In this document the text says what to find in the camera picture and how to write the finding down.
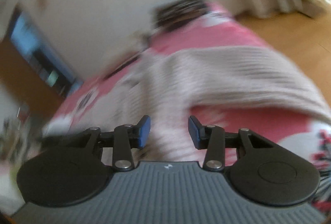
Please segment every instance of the pink floral bedspread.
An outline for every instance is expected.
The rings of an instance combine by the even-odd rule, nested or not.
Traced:
[[[170,55],[187,48],[236,45],[269,46],[251,30],[237,23],[224,8],[211,4],[211,9],[210,13],[184,27],[170,33],[154,35],[149,49],[155,53]],[[54,118],[70,114],[73,116],[72,126],[74,126],[81,116],[93,107],[96,100],[107,94],[133,65],[124,68],[106,81],[98,76],[88,80],[65,100]],[[249,128],[311,162],[321,157],[322,153],[318,154],[320,150],[324,155],[326,154],[325,147],[321,147],[321,145],[325,145],[325,142],[321,143],[321,139],[325,140],[326,136],[321,136],[320,133],[330,133],[331,131],[330,126],[307,115],[272,107],[223,109],[217,105],[197,106],[192,107],[190,113],[195,115],[201,123],[222,126],[226,131],[237,132],[239,128]],[[234,161],[236,161],[235,151],[228,150],[226,165],[231,165]],[[324,211],[331,210],[329,205],[331,193],[328,192],[331,192],[329,188],[325,191],[320,190],[315,200],[316,206]]]

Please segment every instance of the black object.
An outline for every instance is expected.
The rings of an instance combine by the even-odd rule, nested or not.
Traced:
[[[150,117],[137,125],[123,125],[114,132],[101,133],[93,127],[74,136],[64,136],[58,145],[27,161],[17,174],[17,185],[25,201],[58,207],[78,204],[102,191],[114,171],[134,168],[131,148],[145,146]],[[113,167],[100,160],[103,147],[114,147]],[[117,168],[117,161],[129,161]]]
[[[210,169],[210,160],[224,165],[224,147],[237,148],[238,160],[228,169],[228,178],[250,200],[290,206],[309,200],[318,188],[320,176],[310,162],[249,129],[224,132],[191,116],[189,131],[197,149],[207,148],[205,169]]]
[[[154,9],[156,27],[176,30],[208,12],[206,0],[165,0]]]

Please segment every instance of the metal rivet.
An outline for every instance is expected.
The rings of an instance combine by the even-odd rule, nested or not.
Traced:
[[[218,160],[209,160],[206,165],[211,169],[219,169],[223,166],[223,164]]]
[[[127,169],[131,166],[131,162],[128,160],[118,160],[115,162],[115,166],[120,169]]]

